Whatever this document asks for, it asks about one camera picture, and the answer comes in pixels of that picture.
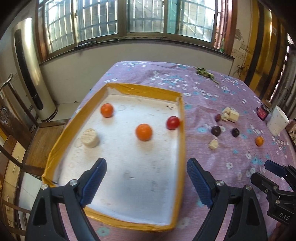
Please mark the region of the purple floral tablecloth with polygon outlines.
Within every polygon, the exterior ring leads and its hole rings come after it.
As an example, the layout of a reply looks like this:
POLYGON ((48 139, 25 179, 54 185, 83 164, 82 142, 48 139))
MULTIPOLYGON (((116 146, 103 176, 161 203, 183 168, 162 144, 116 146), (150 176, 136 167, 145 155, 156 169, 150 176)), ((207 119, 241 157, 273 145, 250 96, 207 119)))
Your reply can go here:
POLYGON ((184 98, 186 118, 186 156, 195 157, 202 167, 227 184, 240 187, 250 182, 254 172, 260 172, 281 189, 290 190, 284 179, 266 171, 263 163, 272 160, 280 165, 295 165, 295 149, 288 133, 282 131, 273 136, 266 122, 256 114, 261 105, 259 98, 241 80, 214 72, 220 85, 196 73, 192 66, 165 63, 121 61, 115 63, 93 86, 87 99, 106 83, 142 84, 180 92, 184 98), (226 107, 239 113, 236 123, 215 121, 226 107), (213 126, 221 127, 221 134, 211 134, 213 126), (231 131, 238 128, 240 135, 233 137, 231 131), (262 136, 264 144, 258 147, 255 138, 262 136), (215 150, 208 144, 216 139, 215 150))

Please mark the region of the red cherry tomato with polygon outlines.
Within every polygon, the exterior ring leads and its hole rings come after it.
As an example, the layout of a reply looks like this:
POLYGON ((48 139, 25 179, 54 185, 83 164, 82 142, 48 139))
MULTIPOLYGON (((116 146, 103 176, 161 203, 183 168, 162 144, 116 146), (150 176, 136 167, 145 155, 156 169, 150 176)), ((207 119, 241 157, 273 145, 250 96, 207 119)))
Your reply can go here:
POLYGON ((166 120, 166 128, 168 130, 175 130, 179 127, 179 125, 180 125, 180 120, 177 116, 170 116, 166 120))

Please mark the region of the large round white cake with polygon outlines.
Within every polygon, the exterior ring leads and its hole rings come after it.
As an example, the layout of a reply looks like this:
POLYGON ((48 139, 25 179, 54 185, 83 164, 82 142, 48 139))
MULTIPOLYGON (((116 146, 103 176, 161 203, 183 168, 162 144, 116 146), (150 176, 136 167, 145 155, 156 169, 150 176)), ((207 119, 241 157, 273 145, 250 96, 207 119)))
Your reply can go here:
POLYGON ((89 128, 80 137, 81 143, 87 148, 94 148, 99 143, 99 136, 95 129, 89 128))

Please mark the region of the large cream cube block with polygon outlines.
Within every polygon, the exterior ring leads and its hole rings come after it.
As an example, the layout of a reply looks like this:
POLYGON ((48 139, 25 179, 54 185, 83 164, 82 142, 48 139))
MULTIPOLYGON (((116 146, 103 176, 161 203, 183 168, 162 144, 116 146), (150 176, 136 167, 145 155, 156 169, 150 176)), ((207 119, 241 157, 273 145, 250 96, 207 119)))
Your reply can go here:
POLYGON ((228 120, 236 123, 239 119, 239 113, 237 111, 231 110, 230 113, 228 114, 228 120))

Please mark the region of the white polka dot cup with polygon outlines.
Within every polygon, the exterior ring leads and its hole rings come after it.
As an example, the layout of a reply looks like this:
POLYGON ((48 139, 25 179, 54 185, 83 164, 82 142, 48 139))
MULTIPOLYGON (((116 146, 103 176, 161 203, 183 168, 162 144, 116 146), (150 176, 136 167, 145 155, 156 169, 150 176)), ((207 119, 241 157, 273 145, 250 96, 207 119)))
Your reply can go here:
POLYGON ((279 106, 275 106, 267 122, 267 128, 275 137, 289 124, 289 119, 279 106))

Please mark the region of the green leafy sprig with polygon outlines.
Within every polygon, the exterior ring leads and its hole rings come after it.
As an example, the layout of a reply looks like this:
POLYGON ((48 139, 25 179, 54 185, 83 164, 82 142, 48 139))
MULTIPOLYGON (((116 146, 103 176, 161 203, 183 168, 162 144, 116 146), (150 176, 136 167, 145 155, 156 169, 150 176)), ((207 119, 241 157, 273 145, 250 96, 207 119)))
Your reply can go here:
POLYGON ((205 68, 199 68, 199 67, 195 67, 195 69, 196 69, 196 73, 197 73, 198 75, 201 75, 201 76, 203 76, 204 78, 209 78, 209 79, 212 80, 214 83, 220 85, 220 82, 218 82, 218 81, 215 79, 214 75, 213 75, 212 73, 208 72, 207 69, 205 69, 205 68))

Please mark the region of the red jujube date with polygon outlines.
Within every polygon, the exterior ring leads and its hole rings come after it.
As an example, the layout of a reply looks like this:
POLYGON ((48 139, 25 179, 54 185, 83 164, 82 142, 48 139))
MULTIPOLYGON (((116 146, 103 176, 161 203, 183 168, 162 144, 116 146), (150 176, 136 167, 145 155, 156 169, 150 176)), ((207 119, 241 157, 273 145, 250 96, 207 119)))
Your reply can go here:
POLYGON ((216 116, 215 116, 215 121, 216 122, 219 122, 221 120, 221 114, 217 114, 216 116))

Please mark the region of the small cream cube block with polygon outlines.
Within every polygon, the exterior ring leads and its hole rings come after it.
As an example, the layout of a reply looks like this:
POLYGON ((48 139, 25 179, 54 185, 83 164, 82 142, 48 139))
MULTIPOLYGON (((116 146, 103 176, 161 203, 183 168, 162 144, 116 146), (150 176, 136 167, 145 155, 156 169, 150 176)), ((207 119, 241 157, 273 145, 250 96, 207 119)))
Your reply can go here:
POLYGON ((228 120, 229 120, 229 114, 227 114, 227 113, 222 113, 222 114, 221 114, 221 119, 222 119, 222 121, 228 121, 228 120))

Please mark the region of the small orange kumquat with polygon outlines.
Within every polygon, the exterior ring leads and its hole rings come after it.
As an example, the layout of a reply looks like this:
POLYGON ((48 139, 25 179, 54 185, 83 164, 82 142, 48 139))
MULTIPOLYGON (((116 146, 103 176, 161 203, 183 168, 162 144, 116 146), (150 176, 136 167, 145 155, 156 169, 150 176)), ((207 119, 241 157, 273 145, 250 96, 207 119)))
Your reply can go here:
POLYGON ((101 106, 100 112, 104 118, 110 118, 113 115, 114 109, 112 104, 105 103, 101 106))

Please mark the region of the large orange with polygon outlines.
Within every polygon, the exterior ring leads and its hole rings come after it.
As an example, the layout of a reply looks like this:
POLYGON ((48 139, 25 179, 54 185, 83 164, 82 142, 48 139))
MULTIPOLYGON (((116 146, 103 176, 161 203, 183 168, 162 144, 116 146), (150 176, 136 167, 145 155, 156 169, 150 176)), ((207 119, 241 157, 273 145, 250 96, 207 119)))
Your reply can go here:
POLYGON ((152 128, 147 123, 142 123, 135 130, 136 136, 141 141, 148 141, 152 137, 152 128))

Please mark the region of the small round white cake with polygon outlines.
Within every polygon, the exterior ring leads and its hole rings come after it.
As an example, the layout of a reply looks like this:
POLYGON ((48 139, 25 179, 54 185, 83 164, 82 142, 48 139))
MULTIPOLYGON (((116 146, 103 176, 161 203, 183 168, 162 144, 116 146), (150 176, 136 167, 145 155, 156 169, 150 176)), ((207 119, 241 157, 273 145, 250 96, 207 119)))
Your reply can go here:
POLYGON ((213 139, 209 144, 208 144, 208 148, 211 150, 215 150, 219 147, 219 142, 216 139, 213 139))

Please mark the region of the green bottle on sill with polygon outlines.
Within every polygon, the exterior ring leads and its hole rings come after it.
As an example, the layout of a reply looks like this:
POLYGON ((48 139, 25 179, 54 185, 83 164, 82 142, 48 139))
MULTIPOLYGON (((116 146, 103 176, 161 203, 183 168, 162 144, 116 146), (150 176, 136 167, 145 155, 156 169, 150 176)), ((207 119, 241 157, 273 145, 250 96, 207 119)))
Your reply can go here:
POLYGON ((225 47, 225 39, 223 38, 220 44, 220 51, 224 52, 224 47, 225 47))

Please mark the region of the small orange tangerine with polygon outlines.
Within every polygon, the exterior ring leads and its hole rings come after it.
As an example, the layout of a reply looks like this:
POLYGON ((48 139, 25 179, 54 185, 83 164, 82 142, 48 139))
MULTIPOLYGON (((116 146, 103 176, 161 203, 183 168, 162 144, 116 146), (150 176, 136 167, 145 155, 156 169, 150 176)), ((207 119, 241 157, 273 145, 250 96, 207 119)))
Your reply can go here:
POLYGON ((255 138, 255 144, 260 147, 264 144, 264 138, 262 136, 258 136, 255 138))

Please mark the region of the dark purple plum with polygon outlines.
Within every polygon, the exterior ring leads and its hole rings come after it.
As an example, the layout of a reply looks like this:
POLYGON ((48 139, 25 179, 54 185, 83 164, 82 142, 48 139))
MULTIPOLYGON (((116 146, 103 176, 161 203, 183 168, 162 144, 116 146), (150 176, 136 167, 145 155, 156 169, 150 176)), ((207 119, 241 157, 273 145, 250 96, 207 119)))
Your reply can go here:
POLYGON ((211 134, 213 134, 215 137, 220 136, 220 134, 221 134, 221 127, 220 126, 213 126, 211 128, 211 134))

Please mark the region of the small dark plum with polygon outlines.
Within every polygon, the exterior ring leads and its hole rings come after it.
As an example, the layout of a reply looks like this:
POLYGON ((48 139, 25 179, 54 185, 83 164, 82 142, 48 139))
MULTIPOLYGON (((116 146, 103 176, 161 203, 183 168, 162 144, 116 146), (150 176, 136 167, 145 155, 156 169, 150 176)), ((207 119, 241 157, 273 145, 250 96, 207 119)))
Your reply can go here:
POLYGON ((235 137, 235 138, 238 137, 240 135, 239 129, 238 128, 233 128, 232 131, 231 131, 231 135, 233 137, 235 137))

